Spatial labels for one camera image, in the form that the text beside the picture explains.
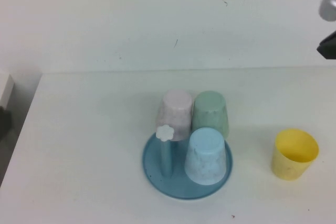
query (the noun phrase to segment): green cup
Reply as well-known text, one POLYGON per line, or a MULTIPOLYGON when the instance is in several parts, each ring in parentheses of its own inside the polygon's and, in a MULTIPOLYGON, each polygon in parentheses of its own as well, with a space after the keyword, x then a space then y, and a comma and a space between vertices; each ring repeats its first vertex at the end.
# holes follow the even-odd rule
POLYGON ((204 127, 218 130, 224 139, 229 135, 226 102, 222 94, 216 91, 204 91, 195 99, 192 131, 204 127))

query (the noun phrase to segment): plastic cup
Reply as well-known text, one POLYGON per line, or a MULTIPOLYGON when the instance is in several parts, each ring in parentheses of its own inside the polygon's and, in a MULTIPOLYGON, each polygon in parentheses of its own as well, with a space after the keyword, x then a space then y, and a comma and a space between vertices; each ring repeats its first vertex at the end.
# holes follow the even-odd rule
POLYGON ((184 90, 169 90, 163 97, 156 118, 156 127, 169 125, 174 129, 172 141, 188 139, 191 132, 193 99, 184 90))
POLYGON ((225 142, 222 134, 212 128, 201 128, 190 136, 184 170, 200 185, 213 185, 226 173, 225 142))
POLYGON ((315 139, 299 129, 281 131, 275 140, 271 168, 285 180, 299 178, 319 154, 315 139))
POLYGON ((193 131, 203 127, 216 129, 227 139, 229 124, 226 101, 222 94, 216 91, 204 91, 196 97, 192 127, 193 131))

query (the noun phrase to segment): round blue plate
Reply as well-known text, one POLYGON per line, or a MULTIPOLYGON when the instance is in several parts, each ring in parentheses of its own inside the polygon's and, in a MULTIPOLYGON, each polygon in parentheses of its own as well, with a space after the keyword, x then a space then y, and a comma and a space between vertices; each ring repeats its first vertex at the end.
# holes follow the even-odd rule
POLYGON ((184 171, 188 143, 189 139, 173 143, 173 175, 170 178, 165 178, 161 174, 161 143, 155 134, 148 140, 143 151, 143 169, 148 180, 163 194, 177 199, 199 199, 213 194, 225 184, 232 170, 232 154, 225 141, 226 174, 223 179, 209 186, 193 182, 184 171))

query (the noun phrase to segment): toy tea set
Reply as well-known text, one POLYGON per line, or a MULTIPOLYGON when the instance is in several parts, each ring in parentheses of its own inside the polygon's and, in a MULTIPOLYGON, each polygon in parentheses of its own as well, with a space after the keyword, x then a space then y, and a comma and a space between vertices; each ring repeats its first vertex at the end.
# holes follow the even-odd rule
MULTIPOLYGON (((143 152, 144 172, 160 192, 179 199, 213 194, 228 180, 233 166, 226 101, 222 94, 204 91, 193 101, 184 90, 169 90, 156 118, 156 133, 143 152)), ((276 137, 272 171, 294 180, 319 152, 314 138, 298 129, 276 137)))

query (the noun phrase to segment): flower-shaped top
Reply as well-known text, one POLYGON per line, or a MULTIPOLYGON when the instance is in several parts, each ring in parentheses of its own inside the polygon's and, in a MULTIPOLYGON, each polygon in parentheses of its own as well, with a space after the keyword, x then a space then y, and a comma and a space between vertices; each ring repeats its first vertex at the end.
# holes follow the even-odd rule
POLYGON ((156 129, 156 137, 159 138, 162 142, 173 139, 174 128, 171 128, 169 125, 165 124, 164 126, 159 126, 156 129))

